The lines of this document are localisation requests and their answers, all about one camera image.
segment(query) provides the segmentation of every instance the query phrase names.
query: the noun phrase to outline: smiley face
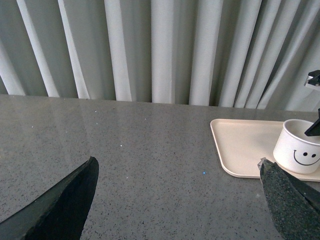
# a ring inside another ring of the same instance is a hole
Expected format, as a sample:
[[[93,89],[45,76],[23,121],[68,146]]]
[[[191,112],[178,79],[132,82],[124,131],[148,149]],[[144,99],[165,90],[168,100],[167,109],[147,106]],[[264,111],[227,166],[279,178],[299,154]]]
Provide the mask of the smiley face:
[[[297,157],[296,157],[296,152],[297,150],[294,150],[293,151],[293,157],[294,157],[294,160],[300,164],[300,165],[303,165],[303,166],[310,166],[310,165],[313,165],[315,164],[316,162],[318,162],[320,160],[320,158],[316,161],[314,161],[313,163],[310,163],[310,164],[304,164],[304,163],[301,163],[301,162],[310,162],[310,159],[316,159],[315,157],[317,156],[316,154],[308,154],[307,152],[304,152],[303,154],[299,154],[301,156],[298,156],[299,158],[299,161],[297,160]]]

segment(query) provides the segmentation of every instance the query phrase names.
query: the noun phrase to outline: speckled countertop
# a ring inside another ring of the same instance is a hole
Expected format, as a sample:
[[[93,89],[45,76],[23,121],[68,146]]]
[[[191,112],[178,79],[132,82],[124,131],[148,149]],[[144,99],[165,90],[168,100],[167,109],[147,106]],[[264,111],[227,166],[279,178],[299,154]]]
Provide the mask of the speckled countertop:
[[[0,222],[94,156],[100,172],[82,240],[281,239],[261,182],[222,169],[210,121],[318,117],[8,95],[0,109]]]

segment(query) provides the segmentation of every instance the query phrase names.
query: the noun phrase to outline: smiley face cup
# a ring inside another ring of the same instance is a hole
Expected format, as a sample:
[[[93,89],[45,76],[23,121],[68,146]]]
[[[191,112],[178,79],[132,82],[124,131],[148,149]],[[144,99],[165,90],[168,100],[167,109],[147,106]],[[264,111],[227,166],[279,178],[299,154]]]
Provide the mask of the smiley face cup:
[[[292,172],[310,174],[320,165],[320,136],[306,136],[312,122],[289,119],[273,150],[276,162]]]

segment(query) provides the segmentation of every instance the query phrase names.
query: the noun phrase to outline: gray countertop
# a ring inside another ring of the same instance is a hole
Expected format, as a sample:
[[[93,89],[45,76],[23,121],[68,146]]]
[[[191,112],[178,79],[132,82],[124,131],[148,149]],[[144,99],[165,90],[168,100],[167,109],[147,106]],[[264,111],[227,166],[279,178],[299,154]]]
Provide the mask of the gray countertop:
[[[82,240],[281,239],[261,182],[222,169],[210,121],[318,118],[8,95],[0,95],[0,109],[0,222],[94,156],[99,179]]]

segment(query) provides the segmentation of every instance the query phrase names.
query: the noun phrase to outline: curtain fold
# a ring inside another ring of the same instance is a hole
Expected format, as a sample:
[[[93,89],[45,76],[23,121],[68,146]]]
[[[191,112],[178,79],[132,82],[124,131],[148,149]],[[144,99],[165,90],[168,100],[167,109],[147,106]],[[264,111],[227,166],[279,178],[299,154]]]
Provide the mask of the curtain fold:
[[[318,0],[0,1],[0,94],[315,112],[319,22]]]

